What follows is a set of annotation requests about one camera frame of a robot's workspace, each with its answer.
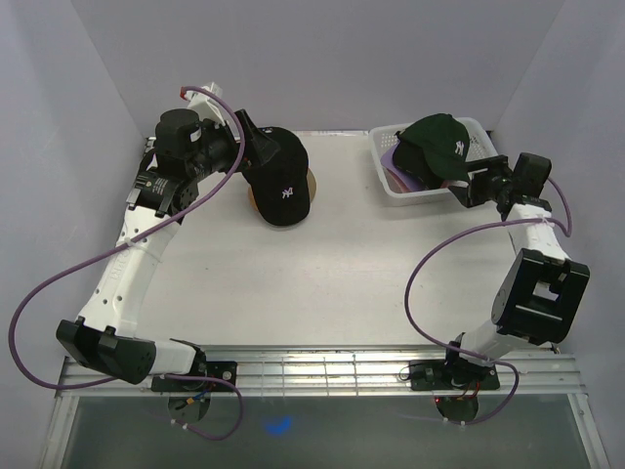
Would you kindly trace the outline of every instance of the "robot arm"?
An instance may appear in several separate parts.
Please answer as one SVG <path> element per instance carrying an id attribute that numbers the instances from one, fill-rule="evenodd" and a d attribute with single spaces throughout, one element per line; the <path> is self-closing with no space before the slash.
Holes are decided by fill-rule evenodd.
<path id="1" fill-rule="evenodd" d="M 142 159 L 117 240 L 130 247 L 108 260 L 76 321 L 62 320 L 57 329 L 59 341 L 83 366 L 132 384 L 154 374 L 199 375 L 204 362 L 202 351 L 192 344 L 146 340 L 136 334 L 147 288 L 184 219 L 137 243 L 130 239 L 189 207 L 198 197 L 197 184 L 216 171 L 228 171 L 238 151 L 223 119 L 200 119 L 195 111 L 220 120 L 216 108 L 198 101 L 196 95 L 187 98 L 191 101 L 187 109 L 172 109 L 161 116 L 154 148 Z M 279 151 L 279 145 L 259 131 L 244 110 L 236 115 L 246 140 L 237 170 L 265 164 Z"/>
<path id="2" fill-rule="evenodd" d="M 495 156 L 468 163 L 468 170 L 479 171 L 469 186 L 451 189 L 463 205 L 494 200 L 509 221 L 551 217 L 549 203 L 539 198 L 551 170 L 547 158 L 522 153 L 512 172 L 506 156 Z M 508 232 L 517 258 L 495 297 L 490 320 L 452 342 L 492 360 L 528 344 L 562 342 L 590 276 L 587 266 L 566 255 L 547 221 L 512 225 Z M 448 351 L 445 366 L 454 385 L 466 385 L 481 381 L 493 364 Z"/>

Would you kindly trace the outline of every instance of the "dark green baseball cap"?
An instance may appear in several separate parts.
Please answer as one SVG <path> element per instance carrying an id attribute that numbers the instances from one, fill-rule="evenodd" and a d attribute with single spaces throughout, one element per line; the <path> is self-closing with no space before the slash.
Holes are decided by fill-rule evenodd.
<path id="1" fill-rule="evenodd" d="M 451 114 L 434 114 L 397 133 L 401 143 L 423 150 L 434 174 L 449 181 L 469 182 L 465 161 L 471 139 L 464 124 Z"/>

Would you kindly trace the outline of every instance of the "white plastic basket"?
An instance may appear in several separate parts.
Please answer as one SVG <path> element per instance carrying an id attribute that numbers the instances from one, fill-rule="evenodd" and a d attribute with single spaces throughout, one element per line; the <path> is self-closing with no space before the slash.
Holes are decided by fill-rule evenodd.
<path id="1" fill-rule="evenodd" d="M 484 129 L 481 125 L 479 125 L 479 122 L 471 117 L 457 117 L 456 120 L 464 124 L 471 139 L 467 161 L 474 161 L 476 159 L 484 159 L 497 155 L 497 150 L 488 138 L 488 135 L 486 135 Z M 409 125 L 411 124 L 376 127 L 369 132 L 369 146 L 371 147 L 373 164 L 375 164 L 375 168 L 378 172 L 378 177 L 382 182 L 382 186 L 384 187 L 384 191 L 389 197 L 389 204 L 399 207 L 402 205 L 436 202 L 452 198 L 453 194 L 448 189 L 435 189 L 432 191 L 420 192 L 396 192 L 393 190 L 393 188 L 396 187 L 396 184 L 391 176 L 387 174 L 387 171 L 382 166 L 380 159 L 389 148 L 397 143 L 395 133 L 405 129 Z"/>

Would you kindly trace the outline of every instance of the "purple fabric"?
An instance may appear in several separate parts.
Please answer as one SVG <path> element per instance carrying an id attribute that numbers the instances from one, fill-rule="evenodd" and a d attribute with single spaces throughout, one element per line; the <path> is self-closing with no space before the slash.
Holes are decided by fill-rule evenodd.
<path id="1" fill-rule="evenodd" d="M 419 184 L 403 171 L 397 169 L 396 166 L 393 164 L 393 153 L 395 152 L 397 145 L 399 144 L 392 146 L 386 153 L 382 155 L 382 158 L 380 158 L 380 163 L 382 163 L 382 166 L 387 171 L 389 171 L 396 179 L 400 180 L 401 183 L 404 184 L 410 192 L 422 191 L 424 188 L 421 184 Z"/>

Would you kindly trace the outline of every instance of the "white table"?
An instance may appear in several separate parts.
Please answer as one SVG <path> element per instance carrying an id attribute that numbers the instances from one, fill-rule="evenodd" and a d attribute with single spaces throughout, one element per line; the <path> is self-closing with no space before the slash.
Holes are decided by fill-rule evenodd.
<path id="1" fill-rule="evenodd" d="M 139 337 L 201 345 L 391 346 L 427 343 L 403 310 L 406 280 L 435 245 L 499 219 L 455 200 L 388 207 L 364 136 L 304 136 L 317 195 L 280 230 L 251 208 L 236 175 L 188 216 L 159 266 Z M 215 175 L 200 191 L 215 184 Z M 473 234 L 417 277 L 411 306 L 449 340 L 489 318 L 514 251 L 505 229 Z"/>

